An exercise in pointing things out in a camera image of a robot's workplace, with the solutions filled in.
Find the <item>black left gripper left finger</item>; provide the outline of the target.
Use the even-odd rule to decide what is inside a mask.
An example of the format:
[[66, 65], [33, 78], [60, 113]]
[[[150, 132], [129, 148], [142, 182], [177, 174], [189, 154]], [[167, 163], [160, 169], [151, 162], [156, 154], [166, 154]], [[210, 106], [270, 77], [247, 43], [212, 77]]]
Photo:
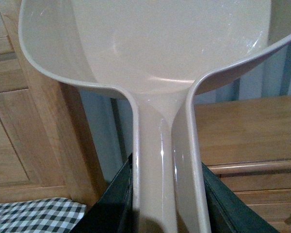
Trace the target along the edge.
[[102, 197], [79, 221], [78, 232], [131, 233], [132, 194], [132, 155], [130, 155]]

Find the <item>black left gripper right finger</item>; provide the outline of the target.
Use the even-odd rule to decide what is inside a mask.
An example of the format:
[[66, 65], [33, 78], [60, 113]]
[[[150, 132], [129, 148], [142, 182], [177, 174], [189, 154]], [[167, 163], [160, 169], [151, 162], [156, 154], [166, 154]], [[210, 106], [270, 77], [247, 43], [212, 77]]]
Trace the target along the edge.
[[213, 233], [277, 233], [250, 209], [211, 170], [202, 164], [207, 206]]

